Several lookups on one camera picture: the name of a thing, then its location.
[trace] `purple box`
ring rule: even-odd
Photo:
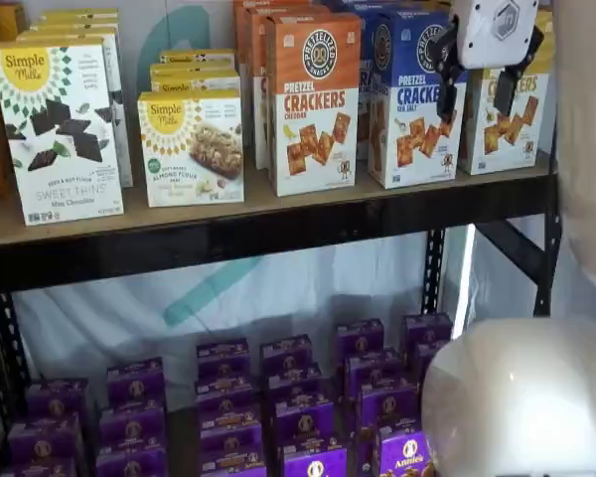
[[[399,354],[392,348],[356,355],[345,360],[345,398],[355,402],[360,382],[379,380],[403,370]]]
[[[415,420],[377,429],[373,445],[374,475],[435,475],[426,436]]]
[[[101,445],[165,433],[166,415],[160,399],[132,400],[105,409],[99,420]]]
[[[225,376],[230,373],[249,374],[249,347],[244,338],[197,347],[199,379]]]
[[[247,445],[236,452],[202,452],[200,459],[201,476],[266,477],[265,456],[261,444]]]
[[[318,391],[323,385],[323,376],[318,363],[305,368],[284,371],[267,379],[267,396],[270,402]]]
[[[310,438],[334,432],[334,403],[315,392],[277,401],[273,426],[277,441]]]
[[[311,340],[307,335],[294,336],[260,346],[260,370],[263,376],[302,368],[312,361]]]
[[[338,436],[313,438],[283,446],[283,477],[347,475],[347,447]]]
[[[453,323],[445,313],[432,315],[406,315],[401,320],[399,351],[406,367],[410,369],[416,344],[450,340]]]
[[[106,379],[110,405],[130,400],[166,398],[166,382],[161,358],[108,368]]]
[[[258,404],[237,407],[223,412],[203,412],[199,416],[201,450],[234,452],[242,445],[262,442],[260,408]]]
[[[357,434],[361,438],[371,438],[373,428],[384,422],[405,417],[417,418],[417,384],[404,375],[365,382],[358,396],[356,413]]]
[[[167,472],[168,456],[163,436],[126,439],[101,447],[97,455],[97,477]]]
[[[250,375],[232,373],[219,378],[206,378],[198,380],[195,388],[199,412],[227,412],[235,407],[254,404],[256,401],[257,388]]]

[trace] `blue cracker box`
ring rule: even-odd
[[[96,469],[97,477],[167,473],[165,437],[126,439],[101,447],[97,455]]]
[[[195,389],[197,410],[200,412],[230,411],[235,407],[254,404],[258,391],[251,375],[238,373],[198,380]]]
[[[225,376],[229,373],[247,373],[249,347],[244,338],[197,346],[199,378]]]
[[[428,51],[447,24],[446,12],[412,10],[381,14],[375,24],[369,171],[386,189],[455,178],[467,76],[455,81],[455,110],[443,122]]]
[[[165,433],[166,415],[160,399],[132,400],[110,407],[101,413],[99,420],[101,445]]]
[[[242,445],[259,444],[262,442],[260,407],[252,404],[227,412],[202,412],[199,429],[201,450],[234,452]]]

